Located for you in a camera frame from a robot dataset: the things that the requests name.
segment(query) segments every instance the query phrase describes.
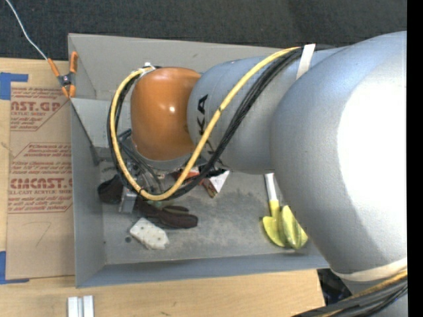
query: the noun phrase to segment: black floor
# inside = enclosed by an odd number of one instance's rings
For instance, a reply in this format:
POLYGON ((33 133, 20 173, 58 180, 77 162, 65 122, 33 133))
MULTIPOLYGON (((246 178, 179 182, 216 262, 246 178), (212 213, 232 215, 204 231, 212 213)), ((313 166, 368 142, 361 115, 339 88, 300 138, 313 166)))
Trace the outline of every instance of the black floor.
MULTIPOLYGON (((11 0, 32 39, 67 59, 67 34, 288 47, 406 30, 407 0, 11 0)), ((38 58, 4 0, 0 57, 38 58)))

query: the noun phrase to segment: yellow cable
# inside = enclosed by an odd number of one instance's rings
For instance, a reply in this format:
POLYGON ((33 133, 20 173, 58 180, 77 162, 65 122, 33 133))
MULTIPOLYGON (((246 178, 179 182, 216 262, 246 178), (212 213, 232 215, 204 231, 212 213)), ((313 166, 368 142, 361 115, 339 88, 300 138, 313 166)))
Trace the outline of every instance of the yellow cable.
MULTIPOLYGON (((383 282, 376 284, 370 288, 367 288, 366 290, 360 291, 359 293, 356 293, 355 295, 349 296, 347 297, 345 300, 350 300, 350 299, 356 299, 358 297, 364 296, 364 295, 368 295, 370 293, 374 293, 378 290, 382 290, 385 287, 388 287, 389 285, 396 283, 397 281, 401 281, 402 279, 404 279, 406 276, 408 275, 408 270, 404 270, 398 274, 396 274, 395 276, 388 278, 386 280, 384 280, 383 282)), ((336 315, 338 312, 340 312, 342 310, 335 310, 332 312, 327 312, 326 314, 320 314, 316 317, 331 317, 336 315)))
POLYGON ((112 146, 113 146, 113 150, 116 154, 116 160, 119 164, 119 167, 122 170, 122 172, 124 173, 125 178, 131 184, 131 186, 134 187, 134 190, 137 193, 141 194, 143 197, 150 199, 150 200, 153 200, 153 201, 162 201, 162 200, 168 198, 169 196, 172 196, 172 194, 175 193, 175 191, 177 191, 177 189, 179 189, 179 187, 181 186, 183 181, 185 181, 185 178, 187 177, 189 171, 194 166, 195 162, 197 161, 198 157, 200 156, 200 153, 201 153, 202 149, 204 148, 204 145, 206 144, 208 138, 210 137, 210 134, 212 133, 215 124, 217 123, 218 119, 220 118, 222 111, 224 111, 224 109, 232 101, 234 96, 242 89, 242 87, 247 83, 247 81, 254 74, 256 74, 258 71, 260 71, 260 69, 262 69, 263 67, 268 65, 270 62, 274 61, 275 59, 282 57, 282 56, 286 55, 287 53, 289 53, 293 50, 296 50, 297 48, 298 47, 288 48, 288 49, 281 50, 281 51, 278 51, 276 53, 273 53, 272 55, 269 55, 268 57, 266 57, 265 59, 263 59, 262 61, 257 63, 252 69, 250 69, 241 78, 241 80, 238 81, 238 83, 231 89, 229 94, 222 101, 219 108, 215 111, 215 113, 214 113, 213 117, 211 118, 207 128, 204 130, 204 133, 201 136, 200 142, 197 144, 194 152, 192 153, 190 160, 188 161, 187 165, 185 166, 185 168, 182 171, 181 175, 179 176, 178 180, 176 180, 176 182, 174 183, 174 185, 170 189, 168 189, 167 191, 165 191, 164 193, 159 194, 159 195, 149 194, 138 185, 138 183, 134 180, 134 178, 129 173, 128 169, 126 168, 125 162, 122 158, 122 155, 120 154, 119 144, 118 144, 118 140, 117 140, 117 137, 116 137, 115 121, 114 121, 114 118, 115 118, 115 115, 116 115, 116 106, 117 106, 117 103, 118 103, 119 96, 122 93, 125 86, 129 83, 129 81, 131 79, 133 79, 134 77, 136 77, 136 76, 138 76, 142 73, 146 73, 149 70, 152 70, 153 68, 139 69, 137 71, 134 71, 130 75, 128 75, 126 77, 126 79, 122 81, 122 83, 120 84, 118 89, 116 90, 116 93, 115 93, 114 98, 112 100, 112 105, 110 107, 111 108, 111 110, 110 110, 110 136, 112 138, 112 146))

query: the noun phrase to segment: yellow brush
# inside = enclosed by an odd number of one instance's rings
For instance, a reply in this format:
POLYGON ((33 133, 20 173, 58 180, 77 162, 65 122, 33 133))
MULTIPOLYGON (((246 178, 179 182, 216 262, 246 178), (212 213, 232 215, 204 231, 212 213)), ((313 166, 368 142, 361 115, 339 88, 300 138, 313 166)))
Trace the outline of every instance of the yellow brush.
POLYGON ((263 217, 263 226, 271 241, 278 246, 300 249, 308 241, 291 209, 285 205, 280 208, 273 174, 265 174, 266 189, 269 197, 270 215, 263 217))
POLYGON ((274 244, 278 246, 285 246, 287 244, 287 240, 284 234, 284 230, 280 229, 281 211, 278 197, 276 196, 274 175, 265 174, 264 179, 266 180, 266 189, 269 197, 269 208, 271 215, 263 217, 264 230, 274 244))

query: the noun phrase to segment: cardboard sheet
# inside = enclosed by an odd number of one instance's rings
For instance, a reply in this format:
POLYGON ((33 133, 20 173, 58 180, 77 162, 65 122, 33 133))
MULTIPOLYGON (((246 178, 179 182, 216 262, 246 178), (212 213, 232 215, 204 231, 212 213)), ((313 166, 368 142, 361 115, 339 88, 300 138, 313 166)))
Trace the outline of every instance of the cardboard sheet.
POLYGON ((0 72, 5 95, 11 80, 6 278, 73 275, 70 101, 44 60, 0 59, 0 72))

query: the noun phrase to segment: white sponge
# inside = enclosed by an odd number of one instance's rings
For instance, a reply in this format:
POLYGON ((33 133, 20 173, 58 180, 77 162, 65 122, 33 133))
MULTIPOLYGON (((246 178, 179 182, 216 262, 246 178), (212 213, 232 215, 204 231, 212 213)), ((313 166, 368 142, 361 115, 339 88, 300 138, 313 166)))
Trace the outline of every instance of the white sponge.
POLYGON ((169 244, 166 232, 145 218, 141 218, 130 230, 130 234, 147 249, 165 249, 169 244))

